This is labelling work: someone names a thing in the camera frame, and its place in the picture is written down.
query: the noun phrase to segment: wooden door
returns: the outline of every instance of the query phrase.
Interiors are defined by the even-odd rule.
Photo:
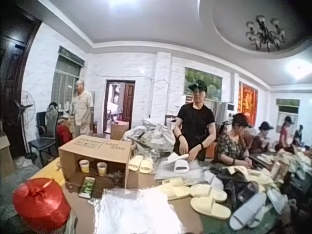
[[[16,6],[0,10],[0,116],[12,157],[25,155],[19,110],[26,60],[41,22]]]
[[[123,97],[122,121],[129,122],[129,129],[131,128],[134,95],[135,95],[135,84],[126,83],[125,93]]]

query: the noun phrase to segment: hat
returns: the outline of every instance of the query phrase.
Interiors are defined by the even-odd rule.
[[[259,127],[259,130],[271,130],[274,129],[267,121],[262,122],[262,124]]]
[[[243,113],[237,113],[236,115],[233,115],[232,125],[234,124],[242,127],[252,128],[252,126],[248,122],[247,117]]]
[[[286,117],[285,117],[285,122],[288,122],[288,123],[290,123],[290,124],[293,124],[293,120],[292,120],[292,118],[291,118],[290,116],[286,116]]]
[[[189,84],[189,89],[194,91],[195,89],[199,89],[199,91],[207,92],[207,85],[201,79],[195,80],[193,83]]]

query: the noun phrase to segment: ceiling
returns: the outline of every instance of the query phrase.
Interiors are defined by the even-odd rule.
[[[312,83],[286,71],[294,59],[312,63],[311,32],[284,0],[17,0],[18,4],[87,53],[152,51],[135,41],[184,46],[247,70],[268,85]],[[280,51],[256,52],[247,21],[263,15],[270,30],[278,18],[287,41]],[[105,42],[128,41],[128,47]],[[190,54],[181,54],[183,58]]]

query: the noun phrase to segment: red banner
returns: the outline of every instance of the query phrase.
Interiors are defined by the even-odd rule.
[[[258,91],[242,82],[239,83],[238,112],[244,113],[250,124],[255,125],[258,106]]]

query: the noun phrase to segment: red container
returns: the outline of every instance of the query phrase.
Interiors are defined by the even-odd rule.
[[[36,232],[52,232],[67,221],[70,205],[62,188],[48,178],[31,179],[13,192],[17,213]]]

